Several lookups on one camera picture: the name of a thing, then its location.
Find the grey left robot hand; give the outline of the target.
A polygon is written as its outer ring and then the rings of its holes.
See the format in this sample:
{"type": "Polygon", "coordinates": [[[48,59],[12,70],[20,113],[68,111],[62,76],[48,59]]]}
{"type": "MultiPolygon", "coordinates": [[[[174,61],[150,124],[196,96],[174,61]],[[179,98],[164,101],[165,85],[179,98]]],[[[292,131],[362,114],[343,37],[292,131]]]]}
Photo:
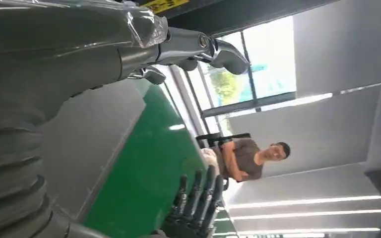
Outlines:
{"type": "Polygon", "coordinates": [[[126,78],[163,81],[154,64],[248,67],[230,43],[169,27],[146,7],[113,0],[0,0],[0,128],[37,126],[89,89],[126,78]]]}

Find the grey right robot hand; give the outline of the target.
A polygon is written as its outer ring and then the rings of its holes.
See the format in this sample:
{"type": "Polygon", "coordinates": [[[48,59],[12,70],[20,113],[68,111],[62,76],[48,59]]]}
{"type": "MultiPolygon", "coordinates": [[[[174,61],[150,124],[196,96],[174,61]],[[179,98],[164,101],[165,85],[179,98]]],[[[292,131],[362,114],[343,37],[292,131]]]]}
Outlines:
{"type": "Polygon", "coordinates": [[[205,175],[201,170],[195,172],[190,192],[188,177],[182,175],[171,209],[161,225],[165,237],[213,237],[223,188],[223,178],[215,173],[213,165],[208,166],[205,175]]]}

